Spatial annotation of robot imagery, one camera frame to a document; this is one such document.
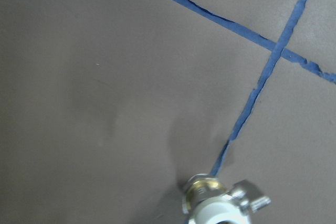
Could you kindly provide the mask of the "white PPR brass valve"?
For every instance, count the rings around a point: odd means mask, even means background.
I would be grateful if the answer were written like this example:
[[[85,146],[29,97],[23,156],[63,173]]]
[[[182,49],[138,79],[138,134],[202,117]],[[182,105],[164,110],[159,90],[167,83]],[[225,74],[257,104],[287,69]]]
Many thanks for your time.
[[[259,187],[241,180],[227,189],[209,174],[192,176],[183,187],[186,223],[251,223],[250,215],[271,203]]]

